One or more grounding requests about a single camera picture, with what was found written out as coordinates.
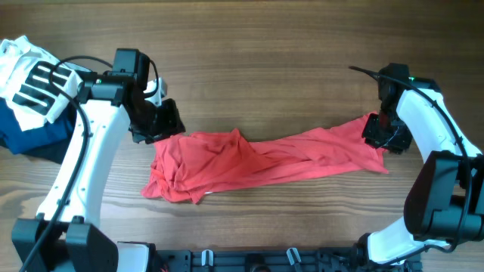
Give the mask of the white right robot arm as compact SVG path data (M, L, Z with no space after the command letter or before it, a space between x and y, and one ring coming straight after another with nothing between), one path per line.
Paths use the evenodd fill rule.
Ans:
M401 153L413 140L423 159L403 216L367 233L352 247L355 268L389 270L429 249L451 253L483 239L483 154L447 111L435 82L375 76L381 101L363 137L373 147Z

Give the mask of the red t-shirt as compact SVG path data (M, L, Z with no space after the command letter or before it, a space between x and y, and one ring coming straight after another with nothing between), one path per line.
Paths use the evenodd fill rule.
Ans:
M230 132L177 134L156 142L147 199L199 203L208 193L325 178L366 170L386 174L383 149L361 137L369 116L272 141Z

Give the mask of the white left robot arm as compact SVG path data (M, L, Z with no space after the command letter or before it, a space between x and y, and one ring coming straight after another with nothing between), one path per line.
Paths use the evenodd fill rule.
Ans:
M152 243L112 241L99 227L107 177L127 131L152 144L185 130L161 79L89 73L79 85L76 121L66 156L33 219L19 218L11 240L23 271L154 271Z

